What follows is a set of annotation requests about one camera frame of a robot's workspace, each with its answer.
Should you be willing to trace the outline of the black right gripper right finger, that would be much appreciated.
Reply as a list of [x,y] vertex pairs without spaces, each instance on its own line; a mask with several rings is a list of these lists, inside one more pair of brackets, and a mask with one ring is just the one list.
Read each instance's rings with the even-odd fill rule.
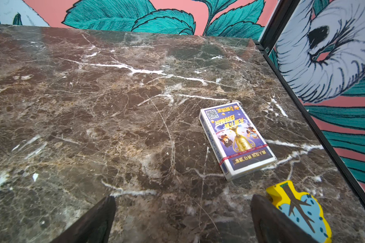
[[258,194],[250,204],[255,234],[259,243],[315,243],[312,236],[304,232],[271,202]]

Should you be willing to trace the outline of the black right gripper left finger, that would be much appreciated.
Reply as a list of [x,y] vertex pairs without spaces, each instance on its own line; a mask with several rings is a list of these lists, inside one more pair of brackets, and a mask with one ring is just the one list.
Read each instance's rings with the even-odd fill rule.
[[107,243],[115,213],[115,198],[106,196],[52,242]]

